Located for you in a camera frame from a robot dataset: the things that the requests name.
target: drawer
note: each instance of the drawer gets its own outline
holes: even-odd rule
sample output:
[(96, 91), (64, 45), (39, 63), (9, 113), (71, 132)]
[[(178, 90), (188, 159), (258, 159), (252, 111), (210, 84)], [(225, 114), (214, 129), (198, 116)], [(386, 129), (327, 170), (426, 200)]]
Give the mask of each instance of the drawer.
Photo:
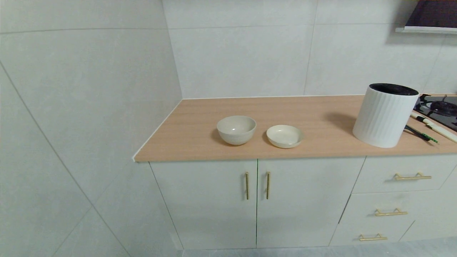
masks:
[(436, 191), (352, 194), (340, 224), (398, 221), (411, 224), (426, 210)]
[(359, 224), (338, 224), (330, 245), (344, 246), (398, 242), (412, 223), (413, 222), (406, 223), (402, 221), (373, 220), (366, 223), (360, 222)]
[[(436, 190), (443, 185), (456, 165), (456, 154), (369, 156), (363, 164), (352, 192), (383, 193)], [(425, 178), (419, 177), (418, 173), (423, 174)]]

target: ceramic bowl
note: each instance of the ceramic bowl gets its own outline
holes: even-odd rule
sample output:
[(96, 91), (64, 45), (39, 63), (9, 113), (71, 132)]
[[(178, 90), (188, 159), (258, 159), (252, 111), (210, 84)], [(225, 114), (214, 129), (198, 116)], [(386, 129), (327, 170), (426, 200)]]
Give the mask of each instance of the ceramic bowl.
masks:
[(303, 133), (296, 127), (276, 125), (266, 131), (270, 143), (279, 148), (293, 148), (303, 140)]
[(231, 145), (242, 145), (254, 135), (257, 124), (247, 116), (230, 116), (218, 122), (221, 138)]

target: brass drawer pull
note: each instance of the brass drawer pull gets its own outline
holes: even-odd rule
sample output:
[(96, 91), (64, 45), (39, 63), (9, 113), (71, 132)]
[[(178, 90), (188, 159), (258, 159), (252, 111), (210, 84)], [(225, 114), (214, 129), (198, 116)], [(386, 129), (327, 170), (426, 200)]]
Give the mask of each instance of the brass drawer pull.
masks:
[(246, 200), (249, 200), (249, 172), (246, 172)]
[(362, 234), (360, 234), (360, 241), (375, 241), (375, 240), (387, 240), (387, 237), (383, 237), (381, 234), (377, 234), (375, 237), (365, 238)]
[(407, 211), (401, 211), (400, 209), (398, 208), (395, 208), (395, 210), (393, 212), (386, 212), (386, 213), (383, 213), (381, 212), (379, 209), (376, 209), (376, 216), (394, 216), (394, 215), (405, 215), (405, 214), (408, 214)]
[(421, 172), (418, 172), (414, 177), (402, 177), (396, 173), (394, 176), (395, 180), (419, 180), (419, 179), (431, 179), (431, 176), (424, 176)]
[(270, 172), (266, 173), (266, 199), (270, 198)]

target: floor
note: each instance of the floor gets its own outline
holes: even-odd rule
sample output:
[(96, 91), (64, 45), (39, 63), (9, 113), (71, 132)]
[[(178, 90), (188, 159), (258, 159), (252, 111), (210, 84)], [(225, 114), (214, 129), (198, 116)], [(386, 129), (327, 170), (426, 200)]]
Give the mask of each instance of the floor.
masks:
[(184, 250), (182, 257), (457, 257), (457, 237), (433, 240), (330, 246), (239, 250)]

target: white tiled wall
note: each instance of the white tiled wall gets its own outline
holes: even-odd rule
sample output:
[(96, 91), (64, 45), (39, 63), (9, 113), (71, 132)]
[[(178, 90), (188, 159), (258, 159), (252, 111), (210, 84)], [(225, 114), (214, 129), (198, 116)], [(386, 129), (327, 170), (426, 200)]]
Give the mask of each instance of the white tiled wall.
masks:
[(161, 1), (0, 1), (0, 256), (175, 256), (132, 160), (182, 99)]
[(184, 98), (457, 93), (456, 35), (393, 31), (415, 0), (163, 3)]

